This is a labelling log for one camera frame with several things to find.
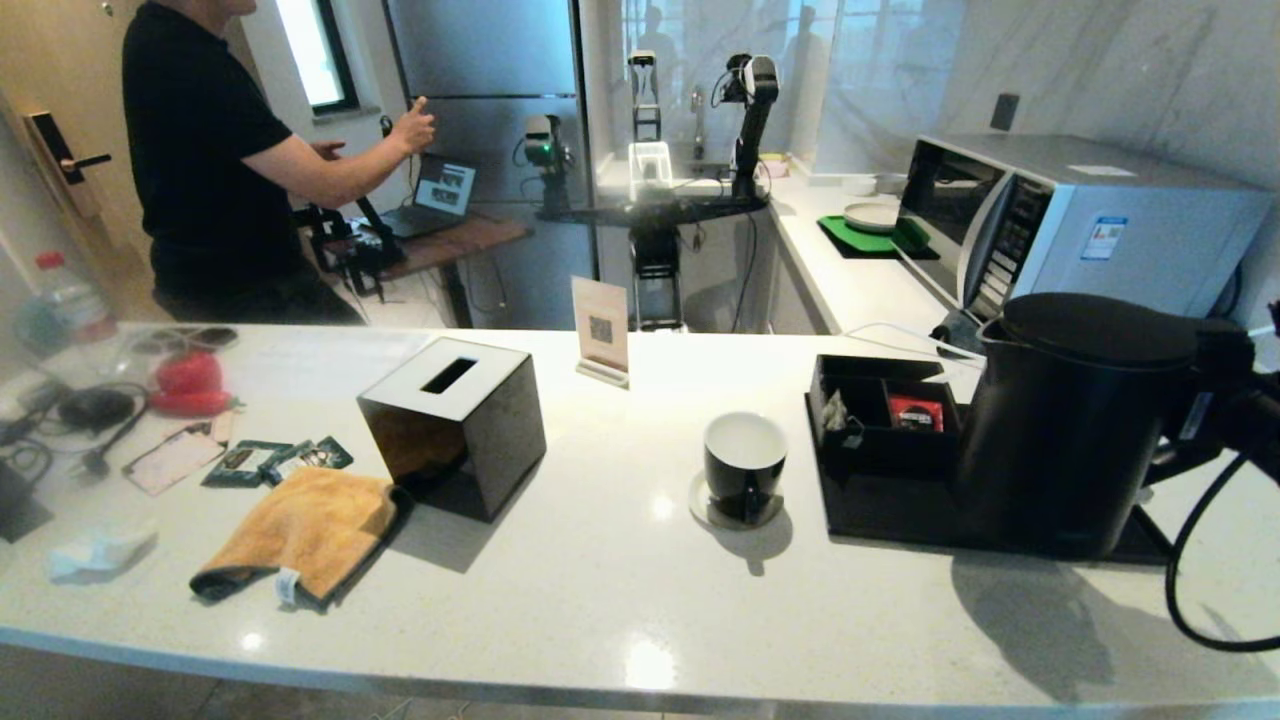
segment refrigerator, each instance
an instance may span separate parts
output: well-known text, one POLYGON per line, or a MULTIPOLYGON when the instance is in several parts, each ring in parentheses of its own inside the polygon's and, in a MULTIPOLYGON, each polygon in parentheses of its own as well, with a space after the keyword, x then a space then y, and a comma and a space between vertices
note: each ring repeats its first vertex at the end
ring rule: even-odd
POLYGON ((570 202, 593 202, 581 44, 572 0, 383 0, 406 97, 436 117, 429 149, 476 168, 471 210, 534 231, 458 266, 477 328, 572 329, 572 275, 599 277, 589 225, 539 220, 525 119, 558 115, 570 202))

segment laptop screen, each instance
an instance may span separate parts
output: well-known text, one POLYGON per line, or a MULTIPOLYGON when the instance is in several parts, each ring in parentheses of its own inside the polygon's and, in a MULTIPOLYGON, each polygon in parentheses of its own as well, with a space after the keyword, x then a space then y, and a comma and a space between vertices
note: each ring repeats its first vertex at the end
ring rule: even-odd
POLYGON ((453 215, 466 215, 475 179, 475 168, 460 165, 439 155, 422 155, 422 169, 417 176, 413 202, 453 215))

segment electric kettle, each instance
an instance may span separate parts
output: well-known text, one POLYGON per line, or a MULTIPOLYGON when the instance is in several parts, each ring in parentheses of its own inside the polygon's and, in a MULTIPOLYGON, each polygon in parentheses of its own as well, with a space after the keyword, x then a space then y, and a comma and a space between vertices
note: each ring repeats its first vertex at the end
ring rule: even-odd
POLYGON ((1010 300, 978 334, 987 366, 950 487, 965 529, 1052 557, 1107 555, 1192 377, 1197 323, 1091 295, 1010 300))

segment window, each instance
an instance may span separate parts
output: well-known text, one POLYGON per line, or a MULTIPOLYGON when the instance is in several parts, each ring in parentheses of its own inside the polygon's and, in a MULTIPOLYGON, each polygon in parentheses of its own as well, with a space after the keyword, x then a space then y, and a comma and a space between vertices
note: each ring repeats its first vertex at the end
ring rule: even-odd
POLYGON ((278 4, 311 110, 323 115, 358 108, 330 0, 278 0, 278 4))

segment laptop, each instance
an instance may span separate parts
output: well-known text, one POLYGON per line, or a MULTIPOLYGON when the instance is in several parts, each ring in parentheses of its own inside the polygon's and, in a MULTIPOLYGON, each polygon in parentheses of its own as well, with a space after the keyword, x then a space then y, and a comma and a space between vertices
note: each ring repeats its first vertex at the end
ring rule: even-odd
POLYGON ((439 155, 422 155, 413 202, 381 214, 397 240, 408 240, 461 224, 476 170, 439 155))

